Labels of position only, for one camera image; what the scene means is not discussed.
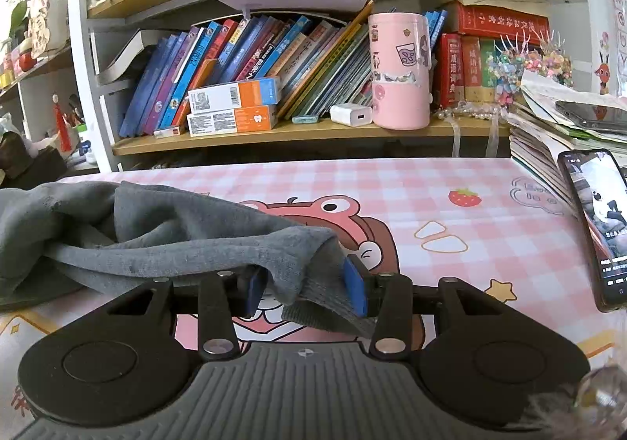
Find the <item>white orange box upper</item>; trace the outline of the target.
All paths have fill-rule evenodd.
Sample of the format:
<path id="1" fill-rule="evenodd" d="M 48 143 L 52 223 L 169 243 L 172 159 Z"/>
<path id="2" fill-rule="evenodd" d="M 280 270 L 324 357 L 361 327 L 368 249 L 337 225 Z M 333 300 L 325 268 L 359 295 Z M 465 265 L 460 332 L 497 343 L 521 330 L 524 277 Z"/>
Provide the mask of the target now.
<path id="1" fill-rule="evenodd" d="M 188 93 L 190 112 L 193 114 L 274 106 L 281 99 L 281 83 L 275 77 L 210 85 Z"/>

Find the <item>white orange box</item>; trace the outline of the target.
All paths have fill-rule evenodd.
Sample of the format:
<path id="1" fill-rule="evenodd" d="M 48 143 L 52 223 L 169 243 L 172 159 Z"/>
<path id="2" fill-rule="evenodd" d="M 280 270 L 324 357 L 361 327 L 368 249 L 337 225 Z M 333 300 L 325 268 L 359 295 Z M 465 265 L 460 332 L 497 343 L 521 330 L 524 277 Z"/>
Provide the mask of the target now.
<path id="1" fill-rule="evenodd" d="M 281 83 L 275 77 L 210 85 L 188 93 L 190 112 L 193 114 L 274 106 L 281 99 Z"/>
<path id="2" fill-rule="evenodd" d="M 190 113 L 187 116 L 190 136 L 216 136 L 217 134 L 260 132 L 276 125 L 274 106 L 257 106 Z"/>

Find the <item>stack of papers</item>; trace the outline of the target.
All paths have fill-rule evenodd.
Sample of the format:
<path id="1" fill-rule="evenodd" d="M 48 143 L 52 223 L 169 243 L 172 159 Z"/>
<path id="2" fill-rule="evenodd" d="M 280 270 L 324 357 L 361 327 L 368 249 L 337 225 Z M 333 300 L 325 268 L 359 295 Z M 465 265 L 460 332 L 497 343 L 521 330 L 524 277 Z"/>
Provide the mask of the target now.
<path id="1" fill-rule="evenodd" d="M 582 128 L 559 113 L 559 101 L 573 101 L 584 107 L 626 110 L 626 98 L 578 92 L 555 80 L 526 71 L 521 83 L 523 100 L 506 115 L 512 158 L 528 169 L 569 209 L 573 194 L 558 169 L 558 155 L 564 151 L 605 148 L 618 166 L 626 167 L 626 134 Z"/>

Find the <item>red dictionary books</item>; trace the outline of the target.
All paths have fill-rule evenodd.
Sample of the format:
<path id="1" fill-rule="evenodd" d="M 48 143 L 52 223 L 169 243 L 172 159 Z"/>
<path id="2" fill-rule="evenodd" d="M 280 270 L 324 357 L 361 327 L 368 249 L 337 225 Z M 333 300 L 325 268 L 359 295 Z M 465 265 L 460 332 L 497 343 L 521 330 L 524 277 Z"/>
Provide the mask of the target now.
<path id="1" fill-rule="evenodd" d="M 440 108 L 462 101 L 491 103 L 496 79 L 489 61 L 508 43 L 538 45 L 538 34 L 551 29 L 547 16 L 492 5 L 453 1 L 441 5 L 439 13 L 433 96 Z"/>

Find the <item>grey cloth garment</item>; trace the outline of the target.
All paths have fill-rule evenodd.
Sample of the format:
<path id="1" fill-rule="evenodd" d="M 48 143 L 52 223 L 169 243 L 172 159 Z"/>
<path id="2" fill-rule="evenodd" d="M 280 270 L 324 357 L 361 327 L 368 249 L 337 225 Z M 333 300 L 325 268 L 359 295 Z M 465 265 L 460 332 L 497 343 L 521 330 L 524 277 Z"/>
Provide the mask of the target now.
<path id="1" fill-rule="evenodd" d="M 257 265 L 284 307 L 312 328 L 369 338 L 343 280 L 336 234 L 162 185 L 85 181 L 1 192 L 1 308 L 17 311 L 85 286 L 112 297 L 157 278 L 196 285 Z"/>

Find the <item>black smartphone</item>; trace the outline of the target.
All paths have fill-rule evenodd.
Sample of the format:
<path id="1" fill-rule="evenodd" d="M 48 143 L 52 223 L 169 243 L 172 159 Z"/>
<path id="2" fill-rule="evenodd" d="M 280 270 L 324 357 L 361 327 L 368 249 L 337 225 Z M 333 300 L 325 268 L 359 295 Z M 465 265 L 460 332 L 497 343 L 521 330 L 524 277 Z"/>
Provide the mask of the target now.
<path id="1" fill-rule="evenodd" d="M 626 179 L 607 149 L 559 154 L 585 238 L 597 308 L 626 305 Z"/>

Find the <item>white charger plug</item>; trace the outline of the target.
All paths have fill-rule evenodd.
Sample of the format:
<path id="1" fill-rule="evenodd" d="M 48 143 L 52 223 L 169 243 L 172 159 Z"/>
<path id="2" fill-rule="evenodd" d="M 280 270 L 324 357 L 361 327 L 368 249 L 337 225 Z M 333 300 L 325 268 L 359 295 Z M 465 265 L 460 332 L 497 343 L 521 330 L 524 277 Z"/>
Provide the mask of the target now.
<path id="1" fill-rule="evenodd" d="M 373 121 L 372 108 L 357 103 L 339 103 L 330 107 L 330 120 L 349 127 L 370 125 Z"/>

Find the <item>row of leaning books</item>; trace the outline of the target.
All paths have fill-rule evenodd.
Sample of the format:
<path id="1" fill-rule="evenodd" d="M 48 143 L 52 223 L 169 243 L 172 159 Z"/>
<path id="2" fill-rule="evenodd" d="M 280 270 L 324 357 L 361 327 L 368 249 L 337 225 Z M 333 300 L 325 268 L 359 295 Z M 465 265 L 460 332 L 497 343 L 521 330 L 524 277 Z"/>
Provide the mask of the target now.
<path id="1" fill-rule="evenodd" d="M 339 103 L 369 106 L 367 30 L 363 21 L 270 11 L 223 16 L 187 31 L 136 31 L 109 66 L 114 78 L 137 79 L 119 136 L 188 132 L 191 90 L 267 77 L 281 83 L 276 121 L 315 124 Z"/>

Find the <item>pink cartoon table mat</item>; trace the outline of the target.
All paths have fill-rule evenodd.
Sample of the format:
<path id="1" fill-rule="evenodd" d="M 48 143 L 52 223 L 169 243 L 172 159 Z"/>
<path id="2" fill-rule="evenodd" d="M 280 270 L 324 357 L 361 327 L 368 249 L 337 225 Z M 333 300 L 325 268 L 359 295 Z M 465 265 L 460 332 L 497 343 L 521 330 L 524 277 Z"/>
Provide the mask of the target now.
<path id="1" fill-rule="evenodd" d="M 384 159 L 188 167 L 112 175 L 326 220 L 344 248 L 415 283 L 457 277 L 576 341 L 603 365 L 624 313 L 596 310 L 577 226 L 506 159 Z"/>

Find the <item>white wooden bookshelf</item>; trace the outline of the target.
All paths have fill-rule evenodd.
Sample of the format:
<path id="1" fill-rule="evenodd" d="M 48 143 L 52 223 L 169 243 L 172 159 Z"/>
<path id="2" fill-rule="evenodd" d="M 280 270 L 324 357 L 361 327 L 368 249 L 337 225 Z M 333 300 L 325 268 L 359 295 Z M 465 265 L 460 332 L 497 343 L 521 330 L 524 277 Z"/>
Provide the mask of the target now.
<path id="1" fill-rule="evenodd" d="M 444 54 L 557 27 L 556 0 L 68 0 L 101 172 L 221 145 L 422 136 Z"/>

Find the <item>pink sticker tumbler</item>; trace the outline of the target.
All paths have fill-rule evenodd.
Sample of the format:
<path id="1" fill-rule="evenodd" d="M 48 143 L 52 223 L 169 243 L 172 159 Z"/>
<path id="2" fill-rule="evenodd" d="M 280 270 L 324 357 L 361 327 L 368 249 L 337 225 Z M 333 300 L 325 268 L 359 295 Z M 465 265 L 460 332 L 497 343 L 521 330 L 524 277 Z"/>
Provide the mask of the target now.
<path id="1" fill-rule="evenodd" d="M 390 130 L 427 127 L 431 50 L 425 16 L 376 13 L 368 23 L 374 124 Z"/>

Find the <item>white orange box lower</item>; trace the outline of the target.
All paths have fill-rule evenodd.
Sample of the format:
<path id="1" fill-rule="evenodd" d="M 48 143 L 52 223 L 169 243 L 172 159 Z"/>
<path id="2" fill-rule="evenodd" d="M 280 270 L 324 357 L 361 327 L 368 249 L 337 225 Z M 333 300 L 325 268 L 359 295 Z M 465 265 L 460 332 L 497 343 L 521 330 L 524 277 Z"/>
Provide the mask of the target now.
<path id="1" fill-rule="evenodd" d="M 276 125 L 274 106 L 257 106 L 190 113 L 187 116 L 190 136 L 216 136 L 217 134 L 260 132 Z"/>

